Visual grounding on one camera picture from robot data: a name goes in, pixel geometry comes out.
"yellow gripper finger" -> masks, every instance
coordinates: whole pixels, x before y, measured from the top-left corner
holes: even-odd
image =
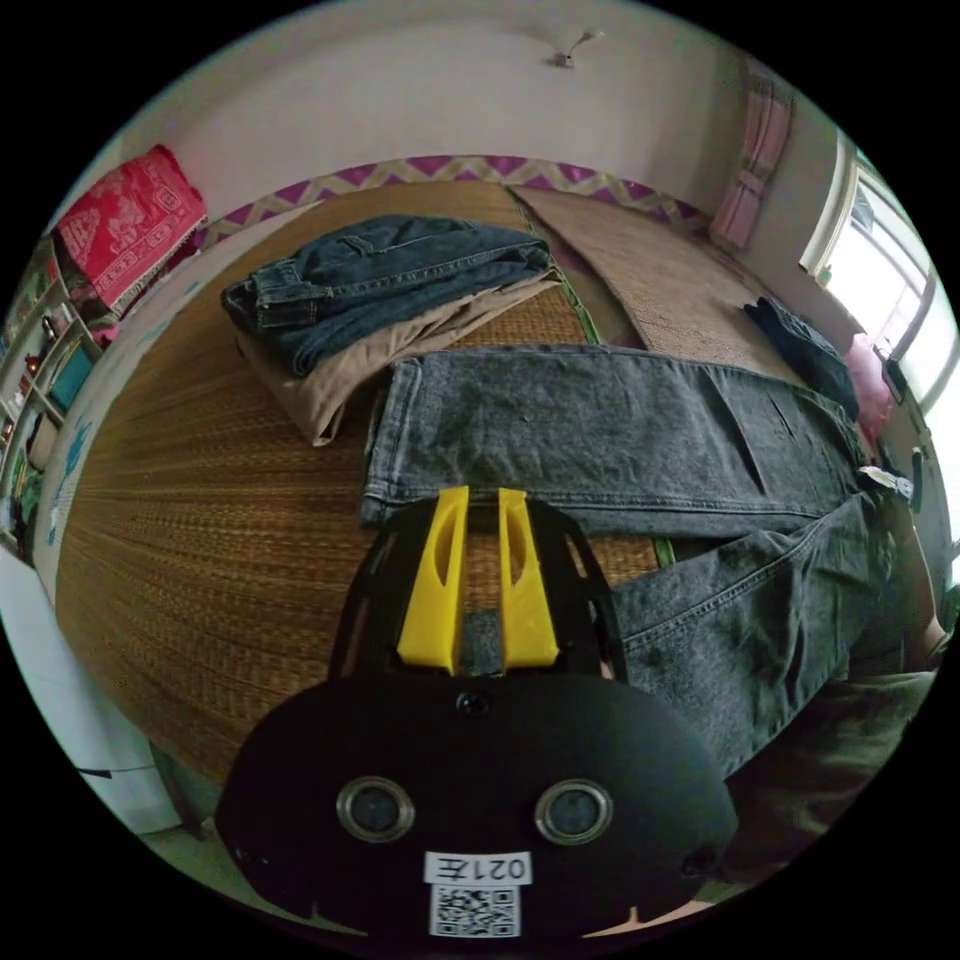
[[[552,666],[560,650],[527,513],[527,495],[523,491],[499,491],[499,520],[500,637],[504,670]]]
[[[407,666],[437,667],[451,676],[460,662],[469,494],[468,487],[440,492],[397,645]]]

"qr code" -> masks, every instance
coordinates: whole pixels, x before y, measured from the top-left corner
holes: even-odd
[[[520,891],[516,887],[433,888],[431,933],[435,937],[519,937]]]

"label sticker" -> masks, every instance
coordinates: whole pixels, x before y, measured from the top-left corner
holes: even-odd
[[[431,886],[431,936],[520,936],[520,890],[533,883],[528,852],[427,852],[423,880]]]
[[[430,853],[423,882],[448,887],[524,887],[533,883],[529,853]]]
[[[519,887],[445,887],[430,896],[430,934],[483,940],[520,936]]]

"camera lens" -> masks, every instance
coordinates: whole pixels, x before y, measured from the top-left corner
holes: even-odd
[[[613,801],[603,787],[588,780],[563,780],[540,797],[534,817],[537,829],[552,843],[589,843],[609,826]]]
[[[386,843],[413,826],[413,803],[402,787],[383,777],[360,777],[337,797],[340,823],[358,840]]]

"khaki pants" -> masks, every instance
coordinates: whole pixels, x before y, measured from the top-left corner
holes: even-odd
[[[395,360],[443,350],[494,317],[560,283],[556,272],[485,290],[378,330],[319,363],[306,377],[285,370],[255,338],[237,331],[237,346],[264,386],[315,447],[336,436],[350,395]]]

